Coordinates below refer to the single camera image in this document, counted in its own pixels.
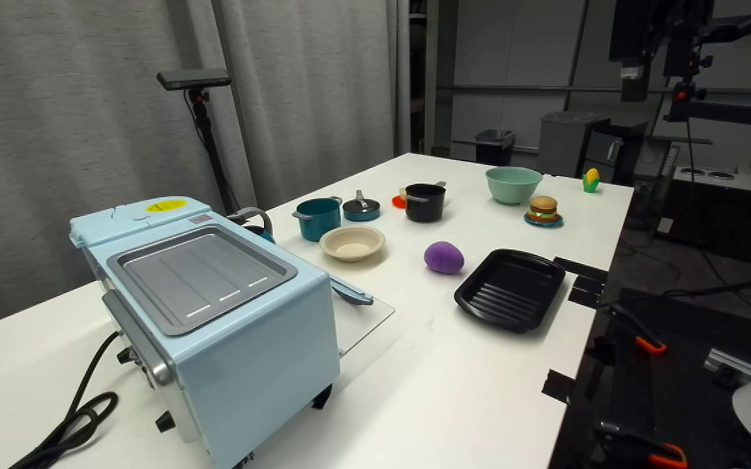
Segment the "orange handled clamp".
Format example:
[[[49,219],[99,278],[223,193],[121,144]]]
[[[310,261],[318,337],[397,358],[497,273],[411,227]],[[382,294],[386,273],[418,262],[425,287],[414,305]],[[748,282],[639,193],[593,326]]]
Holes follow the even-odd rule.
[[[597,423],[596,438],[610,462],[628,462],[641,469],[690,469],[690,455],[680,445],[657,440],[641,429]]]
[[[633,337],[639,352],[649,358],[662,358],[667,352],[667,344],[624,305],[610,305],[609,316]]]

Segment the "purple toy egg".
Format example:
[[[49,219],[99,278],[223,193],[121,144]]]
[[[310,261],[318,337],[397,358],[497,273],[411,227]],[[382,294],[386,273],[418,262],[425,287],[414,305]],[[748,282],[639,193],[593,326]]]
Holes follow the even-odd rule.
[[[457,245],[452,243],[433,243],[425,247],[425,265],[433,273],[454,277],[465,265],[465,256]]]

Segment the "black grill tray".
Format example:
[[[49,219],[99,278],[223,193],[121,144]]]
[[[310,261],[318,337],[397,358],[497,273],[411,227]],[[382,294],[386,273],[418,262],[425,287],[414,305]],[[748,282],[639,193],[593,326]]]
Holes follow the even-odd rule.
[[[544,326],[566,272],[521,249],[493,249],[454,292],[454,303],[486,326],[530,333]]]

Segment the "orange handled clamp lower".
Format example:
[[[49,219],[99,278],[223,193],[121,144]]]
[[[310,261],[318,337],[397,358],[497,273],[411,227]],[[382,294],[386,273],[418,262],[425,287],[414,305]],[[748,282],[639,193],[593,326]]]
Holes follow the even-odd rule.
[[[628,462],[641,469],[690,469],[690,455],[680,445],[657,440],[641,429],[597,423],[596,438],[610,462]]]

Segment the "red orange toy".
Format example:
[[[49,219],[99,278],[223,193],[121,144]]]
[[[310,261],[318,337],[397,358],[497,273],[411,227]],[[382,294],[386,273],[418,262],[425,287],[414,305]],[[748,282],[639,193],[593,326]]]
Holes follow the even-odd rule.
[[[397,195],[392,199],[392,206],[404,212],[404,208],[407,208],[407,199],[397,193]]]

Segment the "light blue toaster oven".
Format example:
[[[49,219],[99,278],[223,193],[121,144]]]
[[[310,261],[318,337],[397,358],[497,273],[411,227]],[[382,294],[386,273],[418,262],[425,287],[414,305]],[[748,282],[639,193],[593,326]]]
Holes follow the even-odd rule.
[[[72,243],[167,403],[160,424],[214,469],[328,399],[340,344],[322,269],[186,195],[77,216]]]

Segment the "black saucepan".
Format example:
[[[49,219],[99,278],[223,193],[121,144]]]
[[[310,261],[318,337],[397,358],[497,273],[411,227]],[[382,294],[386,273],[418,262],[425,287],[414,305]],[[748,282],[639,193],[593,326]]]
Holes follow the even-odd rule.
[[[439,221],[444,216],[447,188],[414,183],[404,188],[404,201],[412,221]]]

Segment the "teal toy pot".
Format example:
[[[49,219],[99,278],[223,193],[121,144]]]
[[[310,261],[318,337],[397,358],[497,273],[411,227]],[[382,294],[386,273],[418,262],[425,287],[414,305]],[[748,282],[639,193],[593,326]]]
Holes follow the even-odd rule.
[[[308,243],[318,243],[326,232],[341,223],[340,201],[337,199],[310,199],[296,208],[296,219],[300,221],[300,234]]]

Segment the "mint green bowl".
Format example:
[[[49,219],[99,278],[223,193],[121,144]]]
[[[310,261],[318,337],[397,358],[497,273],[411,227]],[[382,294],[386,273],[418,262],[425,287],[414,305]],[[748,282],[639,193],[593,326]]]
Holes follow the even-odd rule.
[[[493,167],[486,179],[497,204],[519,206],[534,193],[544,175],[530,167]]]

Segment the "toy burger on plate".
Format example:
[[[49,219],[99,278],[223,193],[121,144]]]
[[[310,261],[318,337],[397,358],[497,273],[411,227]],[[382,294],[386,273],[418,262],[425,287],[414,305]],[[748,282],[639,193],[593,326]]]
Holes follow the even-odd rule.
[[[559,201],[551,195],[533,195],[524,221],[533,227],[562,227],[563,216],[559,214]]]

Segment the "yellow green toy corn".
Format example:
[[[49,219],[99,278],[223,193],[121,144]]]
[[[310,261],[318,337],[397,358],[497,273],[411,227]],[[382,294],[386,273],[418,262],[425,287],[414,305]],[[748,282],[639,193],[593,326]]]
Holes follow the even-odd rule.
[[[589,170],[585,173],[583,183],[585,183],[585,193],[597,193],[597,191],[600,191],[600,183],[602,183],[600,170],[597,170],[597,167],[589,167]]]

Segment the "beige shallow bowl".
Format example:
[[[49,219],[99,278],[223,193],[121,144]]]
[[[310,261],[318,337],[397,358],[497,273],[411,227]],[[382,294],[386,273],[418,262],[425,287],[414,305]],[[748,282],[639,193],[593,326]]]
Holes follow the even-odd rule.
[[[386,238],[373,227],[340,227],[322,238],[322,249],[334,261],[366,261],[383,245]]]

